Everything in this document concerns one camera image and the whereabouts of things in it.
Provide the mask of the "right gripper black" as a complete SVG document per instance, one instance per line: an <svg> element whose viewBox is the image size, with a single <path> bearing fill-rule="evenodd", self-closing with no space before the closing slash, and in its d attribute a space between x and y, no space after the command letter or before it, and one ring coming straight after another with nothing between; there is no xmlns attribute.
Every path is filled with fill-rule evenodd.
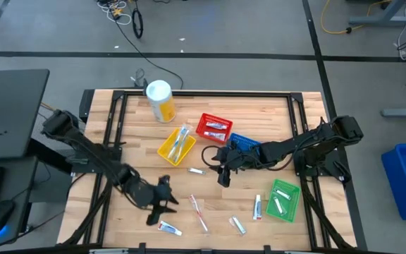
<svg viewBox="0 0 406 254"><path fill-rule="evenodd" d="M258 169L260 167L259 154L256 150L239 150L233 147L222 147L211 158L220 164L210 164L209 168L219 174L218 183L227 188L230 186L230 173L239 170Z"/></svg>

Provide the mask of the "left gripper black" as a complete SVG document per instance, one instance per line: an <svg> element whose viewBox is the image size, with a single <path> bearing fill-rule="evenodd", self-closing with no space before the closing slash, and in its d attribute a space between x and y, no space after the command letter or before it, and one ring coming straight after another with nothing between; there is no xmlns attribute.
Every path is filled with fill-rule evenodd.
<svg viewBox="0 0 406 254"><path fill-rule="evenodd" d="M159 177L158 183L154 186L132 171L120 173L123 192L128 195L134 205L142 210L149 210L149 206L152 207L151 213L147 216L146 225L148 226L157 224L163 213L177 212L168 207L169 202L179 204L171 194L170 178L169 175L163 175Z"/></svg>

